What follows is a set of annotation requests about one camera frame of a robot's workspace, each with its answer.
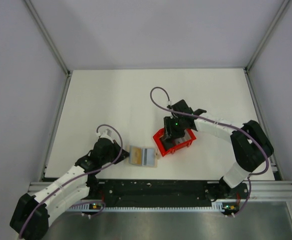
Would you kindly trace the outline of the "red plastic card tray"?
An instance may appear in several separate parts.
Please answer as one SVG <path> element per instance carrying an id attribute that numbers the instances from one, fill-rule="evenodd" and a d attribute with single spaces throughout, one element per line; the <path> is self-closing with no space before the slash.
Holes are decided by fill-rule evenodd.
<path id="1" fill-rule="evenodd" d="M 173 155 L 176 151 L 188 148 L 196 140 L 196 136 L 191 129 L 185 130 L 184 137 L 173 140 L 164 140 L 164 128 L 161 128 L 154 136 L 153 140 L 162 157 Z"/>

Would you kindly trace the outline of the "gold credit card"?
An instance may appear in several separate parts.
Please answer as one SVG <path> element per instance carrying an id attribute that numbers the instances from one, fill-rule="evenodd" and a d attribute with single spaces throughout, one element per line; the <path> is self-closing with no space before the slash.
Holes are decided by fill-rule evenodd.
<path id="1" fill-rule="evenodd" d="M 140 147 L 130 146 L 129 163 L 136 166 L 142 165 L 143 150 Z"/>

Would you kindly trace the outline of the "beige card holder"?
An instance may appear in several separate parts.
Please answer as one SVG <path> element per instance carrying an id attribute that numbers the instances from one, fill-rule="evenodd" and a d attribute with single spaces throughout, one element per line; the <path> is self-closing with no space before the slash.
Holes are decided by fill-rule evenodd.
<path id="1" fill-rule="evenodd" d="M 131 165 L 156 168 L 158 160 L 159 154 L 155 148 L 129 146 L 129 164 Z"/>

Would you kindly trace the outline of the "grey credit card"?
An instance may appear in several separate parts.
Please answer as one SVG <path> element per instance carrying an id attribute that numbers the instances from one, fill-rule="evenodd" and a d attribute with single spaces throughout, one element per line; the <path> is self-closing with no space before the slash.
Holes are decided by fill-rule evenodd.
<path id="1" fill-rule="evenodd" d="M 142 166 L 143 167 L 156 167 L 157 158 L 156 150 L 154 148 L 143 148 Z"/>

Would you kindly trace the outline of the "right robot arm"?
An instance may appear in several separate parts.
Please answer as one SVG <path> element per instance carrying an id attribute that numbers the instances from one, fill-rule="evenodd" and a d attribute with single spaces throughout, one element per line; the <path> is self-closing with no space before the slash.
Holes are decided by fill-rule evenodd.
<path id="1" fill-rule="evenodd" d="M 220 179 L 219 192 L 225 198 L 237 193 L 237 186 L 249 177 L 274 153 L 274 148 L 260 124 L 254 120 L 234 124 L 209 114 L 206 110 L 190 108 L 185 100 L 168 105 L 171 117 L 164 118 L 165 138 L 182 138 L 186 129 L 211 134 L 231 144 L 235 163 Z"/>

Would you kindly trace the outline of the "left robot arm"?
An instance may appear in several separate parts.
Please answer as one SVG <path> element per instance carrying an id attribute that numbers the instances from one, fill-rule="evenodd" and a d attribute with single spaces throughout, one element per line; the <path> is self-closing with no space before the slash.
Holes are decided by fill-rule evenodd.
<path id="1" fill-rule="evenodd" d="M 52 223 L 78 201 L 94 198 L 99 186 L 96 174 L 129 157 L 129 152 L 107 137 L 79 158 L 64 175 L 33 195 L 23 194 L 10 221 L 20 239 L 40 240 Z"/>

